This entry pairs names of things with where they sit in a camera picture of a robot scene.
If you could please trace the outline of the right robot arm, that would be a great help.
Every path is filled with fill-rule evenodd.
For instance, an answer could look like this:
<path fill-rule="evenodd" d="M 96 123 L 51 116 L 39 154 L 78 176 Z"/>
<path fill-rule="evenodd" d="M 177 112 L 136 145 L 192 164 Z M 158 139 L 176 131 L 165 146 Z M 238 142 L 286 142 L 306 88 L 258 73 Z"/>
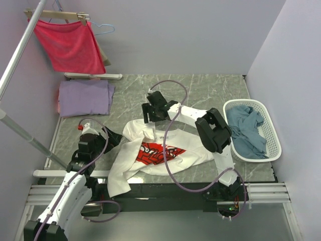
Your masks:
<path fill-rule="evenodd" d="M 216 108 L 200 110 L 188 107 L 177 101 L 167 101 L 160 91 L 148 92 L 148 103 L 142 104 L 143 119 L 149 122 L 169 120 L 170 124 L 175 121 L 195 127 L 199 138 L 206 150 L 214 155 L 214 161 L 219 176 L 208 186 L 192 190 L 182 186 L 171 173 L 169 164 L 165 161 L 169 176 L 181 189 L 192 192 L 209 192 L 217 200 L 232 200 L 241 188 L 242 178 L 234 168 L 231 156 L 231 129 Z"/>

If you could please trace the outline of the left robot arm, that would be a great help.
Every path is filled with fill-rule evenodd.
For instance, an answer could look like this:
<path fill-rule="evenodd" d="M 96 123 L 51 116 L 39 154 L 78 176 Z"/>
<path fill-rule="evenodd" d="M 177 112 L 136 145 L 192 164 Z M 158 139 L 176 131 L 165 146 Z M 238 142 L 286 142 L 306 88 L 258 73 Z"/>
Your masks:
<path fill-rule="evenodd" d="M 79 124 L 78 149 L 67 166 L 57 193 L 37 220 L 29 220 L 24 240 L 68 240 L 70 228 L 86 204 L 104 204 L 97 178 L 92 177 L 96 161 L 120 144 L 121 134 L 102 126 L 102 135 L 90 126 Z"/>

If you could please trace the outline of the white t-shirt red print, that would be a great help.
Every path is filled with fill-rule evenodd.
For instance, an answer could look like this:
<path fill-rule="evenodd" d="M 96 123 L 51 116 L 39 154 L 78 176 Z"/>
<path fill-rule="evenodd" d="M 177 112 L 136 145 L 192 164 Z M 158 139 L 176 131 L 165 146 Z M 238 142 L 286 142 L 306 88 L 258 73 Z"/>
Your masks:
<path fill-rule="evenodd" d="M 175 174 L 213 160 L 197 135 L 176 129 L 165 133 L 142 119 L 129 121 L 122 132 L 123 144 L 110 169 L 107 189 L 110 197 L 131 190 L 128 180 L 137 172 L 167 176 L 165 161 Z"/>

